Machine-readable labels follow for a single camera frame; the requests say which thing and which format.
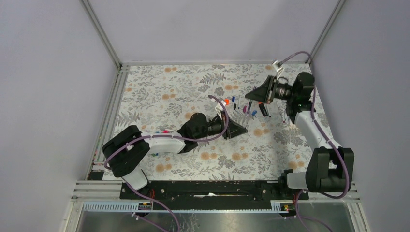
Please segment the white black marker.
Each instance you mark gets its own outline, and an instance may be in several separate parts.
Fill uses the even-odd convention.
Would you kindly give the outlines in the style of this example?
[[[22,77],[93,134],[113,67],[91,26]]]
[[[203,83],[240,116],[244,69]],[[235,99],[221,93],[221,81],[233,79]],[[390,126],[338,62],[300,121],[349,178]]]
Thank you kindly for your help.
[[[271,114],[270,114],[270,112],[269,112],[268,104],[265,104],[265,109],[266,109],[266,112],[267,112],[267,116],[268,116],[269,118],[271,118],[272,116],[271,116]]]

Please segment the purple pen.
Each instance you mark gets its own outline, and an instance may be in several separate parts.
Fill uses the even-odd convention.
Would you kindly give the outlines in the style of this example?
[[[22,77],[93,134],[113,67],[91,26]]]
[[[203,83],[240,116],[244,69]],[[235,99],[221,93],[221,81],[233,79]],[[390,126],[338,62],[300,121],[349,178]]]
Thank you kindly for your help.
[[[248,107],[247,107],[247,112],[246,112],[247,115],[249,115],[249,113],[250,113],[251,106],[252,106],[252,100],[249,100]]]

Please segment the black highlighter orange cap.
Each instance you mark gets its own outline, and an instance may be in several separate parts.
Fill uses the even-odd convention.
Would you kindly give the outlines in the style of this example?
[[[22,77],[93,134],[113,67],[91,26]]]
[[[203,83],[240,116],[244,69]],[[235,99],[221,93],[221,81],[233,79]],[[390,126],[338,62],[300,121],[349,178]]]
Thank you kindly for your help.
[[[262,115],[263,115],[264,117],[267,117],[269,114],[268,114],[268,111],[267,111],[267,109],[266,109],[266,107],[265,107],[265,104],[262,103],[262,102],[259,102],[259,103],[258,103],[258,106],[259,106],[259,109],[260,109]]]

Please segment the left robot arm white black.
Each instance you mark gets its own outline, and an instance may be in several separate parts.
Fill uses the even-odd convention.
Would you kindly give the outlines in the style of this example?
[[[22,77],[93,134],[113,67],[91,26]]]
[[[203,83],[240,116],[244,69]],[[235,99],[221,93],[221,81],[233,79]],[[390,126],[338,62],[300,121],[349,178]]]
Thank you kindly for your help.
[[[146,155],[187,153],[200,142],[210,142],[219,137],[228,140],[247,132],[245,127],[229,119],[225,113],[212,119],[195,113],[176,132],[147,134],[136,125],[131,125],[103,145],[102,152],[106,158],[104,167],[114,177],[130,184],[132,193],[143,199],[149,195],[150,186],[138,165]]]

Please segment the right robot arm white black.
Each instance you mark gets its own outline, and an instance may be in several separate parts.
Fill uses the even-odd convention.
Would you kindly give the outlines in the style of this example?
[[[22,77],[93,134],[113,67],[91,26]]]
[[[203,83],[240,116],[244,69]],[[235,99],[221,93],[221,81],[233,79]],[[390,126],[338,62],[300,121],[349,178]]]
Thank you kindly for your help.
[[[246,99],[271,103],[286,102],[286,115],[301,131],[312,155],[305,172],[288,173],[277,186],[278,195],[289,199],[297,189],[342,198],[351,189],[354,152],[331,139],[316,118],[315,78],[307,72],[297,75],[293,84],[282,83],[277,76],[268,76],[264,83],[245,95]]]

